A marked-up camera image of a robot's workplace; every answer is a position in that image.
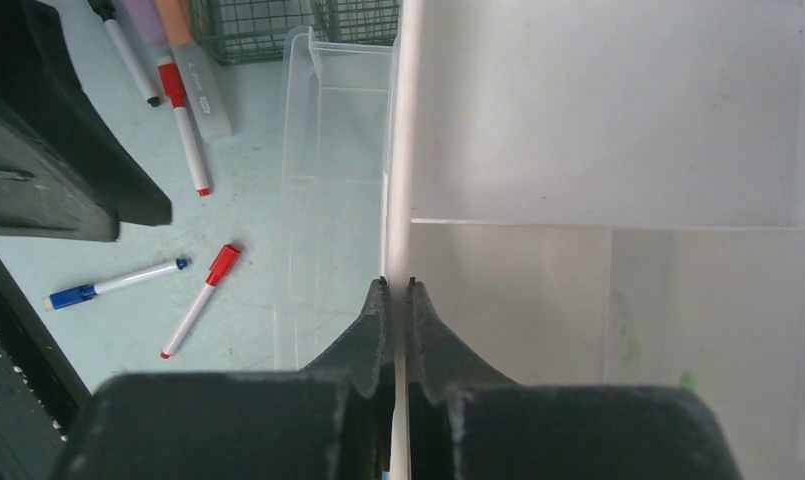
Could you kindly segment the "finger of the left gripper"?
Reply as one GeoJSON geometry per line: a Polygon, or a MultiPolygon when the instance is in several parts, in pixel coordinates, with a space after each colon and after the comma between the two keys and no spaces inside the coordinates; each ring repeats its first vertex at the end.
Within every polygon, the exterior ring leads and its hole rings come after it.
{"type": "Polygon", "coordinates": [[[0,236],[112,242],[121,223],[171,221],[83,91],[57,10],[0,1],[0,236]]]}

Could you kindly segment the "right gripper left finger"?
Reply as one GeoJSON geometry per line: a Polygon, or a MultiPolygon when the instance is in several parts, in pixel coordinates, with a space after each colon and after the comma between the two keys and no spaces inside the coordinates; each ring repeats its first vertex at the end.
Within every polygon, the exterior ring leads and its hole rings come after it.
{"type": "Polygon", "coordinates": [[[380,479],[389,468],[389,289],[296,371],[123,374],[79,415],[55,479],[380,479]]]}

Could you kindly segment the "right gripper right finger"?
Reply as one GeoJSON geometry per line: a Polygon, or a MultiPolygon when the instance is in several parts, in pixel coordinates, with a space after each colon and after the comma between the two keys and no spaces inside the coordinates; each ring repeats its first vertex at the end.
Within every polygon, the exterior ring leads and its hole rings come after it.
{"type": "Polygon", "coordinates": [[[712,410],[660,385],[522,385],[408,288],[411,474],[416,479],[738,479],[712,410]]]}

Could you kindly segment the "orange cap clear highlighter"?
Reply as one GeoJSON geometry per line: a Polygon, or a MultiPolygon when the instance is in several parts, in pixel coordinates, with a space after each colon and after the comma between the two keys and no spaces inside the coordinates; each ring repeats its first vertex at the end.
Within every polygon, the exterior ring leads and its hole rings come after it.
{"type": "Polygon", "coordinates": [[[188,2],[155,0],[154,5],[202,138],[213,142],[231,137],[231,122],[210,58],[195,42],[191,31],[188,2]]]}

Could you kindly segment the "white plastic drawer organizer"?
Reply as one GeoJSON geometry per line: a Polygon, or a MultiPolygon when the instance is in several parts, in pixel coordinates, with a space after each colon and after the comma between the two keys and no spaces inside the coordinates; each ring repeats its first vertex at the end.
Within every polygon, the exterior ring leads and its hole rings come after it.
{"type": "Polygon", "coordinates": [[[662,384],[805,479],[805,1],[425,1],[409,273],[524,383],[662,384]]]}

